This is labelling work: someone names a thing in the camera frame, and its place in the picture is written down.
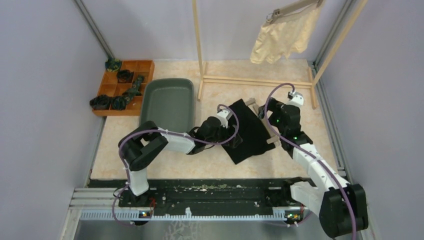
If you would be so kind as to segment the beige clip hanger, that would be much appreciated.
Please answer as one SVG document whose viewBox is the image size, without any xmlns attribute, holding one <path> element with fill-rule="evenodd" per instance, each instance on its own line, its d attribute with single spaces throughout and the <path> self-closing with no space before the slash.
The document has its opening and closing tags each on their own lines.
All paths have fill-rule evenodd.
<svg viewBox="0 0 424 240">
<path fill-rule="evenodd" d="M 286 5 L 281 8 L 274 9 L 272 13 L 269 13 L 266 16 L 266 22 L 269 24 L 274 23 L 277 19 L 293 14 L 294 12 L 298 10 L 302 10 L 309 6 L 315 6 L 320 7 L 321 4 L 324 3 L 324 0 L 297 0 L 296 2 L 293 2 L 289 5 Z"/>
</svg>

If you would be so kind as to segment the beige cotton underwear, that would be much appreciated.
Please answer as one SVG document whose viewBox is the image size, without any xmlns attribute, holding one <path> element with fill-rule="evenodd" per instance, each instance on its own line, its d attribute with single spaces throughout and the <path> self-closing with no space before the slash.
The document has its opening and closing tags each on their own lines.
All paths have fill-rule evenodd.
<svg viewBox="0 0 424 240">
<path fill-rule="evenodd" d="M 285 15 L 269 24 L 266 21 L 260 27 L 253 45 L 250 62 L 274 64 L 281 57 L 288 59 L 291 54 L 303 53 L 309 45 L 325 4 L 308 6 Z"/>
</svg>

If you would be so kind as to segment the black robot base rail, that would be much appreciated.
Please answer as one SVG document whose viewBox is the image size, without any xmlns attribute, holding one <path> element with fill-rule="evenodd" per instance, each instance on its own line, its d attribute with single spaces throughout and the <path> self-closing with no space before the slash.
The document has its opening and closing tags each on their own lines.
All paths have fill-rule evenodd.
<svg viewBox="0 0 424 240">
<path fill-rule="evenodd" d="M 289 195 L 295 178 L 268 179 L 150 179 L 140 196 L 125 190 L 119 207 L 146 207 L 155 216 L 268 216 L 274 208 L 301 206 Z"/>
</svg>

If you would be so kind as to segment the black garment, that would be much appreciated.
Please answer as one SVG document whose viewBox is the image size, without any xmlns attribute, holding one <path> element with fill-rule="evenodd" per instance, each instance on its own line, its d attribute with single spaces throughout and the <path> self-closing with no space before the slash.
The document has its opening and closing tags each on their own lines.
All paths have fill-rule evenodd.
<svg viewBox="0 0 424 240">
<path fill-rule="evenodd" d="M 234 164 L 237 165 L 250 157 L 262 155 L 276 148 L 273 144 L 267 144 L 270 135 L 257 115 L 245 105 L 243 99 L 237 100 L 229 108 L 236 116 L 232 116 L 228 124 L 237 124 L 238 119 L 238 133 L 243 139 L 236 148 L 222 146 Z"/>
</svg>

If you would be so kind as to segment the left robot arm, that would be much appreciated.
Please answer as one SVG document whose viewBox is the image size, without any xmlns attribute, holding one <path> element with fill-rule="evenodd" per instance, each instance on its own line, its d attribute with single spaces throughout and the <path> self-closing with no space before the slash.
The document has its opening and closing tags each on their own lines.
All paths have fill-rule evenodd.
<svg viewBox="0 0 424 240">
<path fill-rule="evenodd" d="M 118 143 L 131 202 L 138 207 L 149 203 L 147 167 L 163 150 L 196 155 L 213 146 L 234 148 L 242 142 L 239 128 L 240 121 L 233 114 L 229 117 L 210 116 L 200 127 L 183 133 L 163 129 L 150 120 L 140 125 Z"/>
</svg>

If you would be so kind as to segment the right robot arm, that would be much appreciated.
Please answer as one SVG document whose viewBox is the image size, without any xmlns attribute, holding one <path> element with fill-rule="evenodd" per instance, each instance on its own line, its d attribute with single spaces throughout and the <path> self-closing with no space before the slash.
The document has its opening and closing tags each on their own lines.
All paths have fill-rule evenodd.
<svg viewBox="0 0 424 240">
<path fill-rule="evenodd" d="M 326 235 L 336 238 L 369 227 L 367 199 L 364 188 L 341 177 L 319 154 L 312 139 L 302 131 L 300 107 L 292 98 L 283 103 L 270 97 L 261 108 L 260 117 L 279 138 L 281 147 L 298 163 L 312 182 L 293 183 L 282 191 L 287 206 L 298 202 L 319 218 Z"/>
</svg>

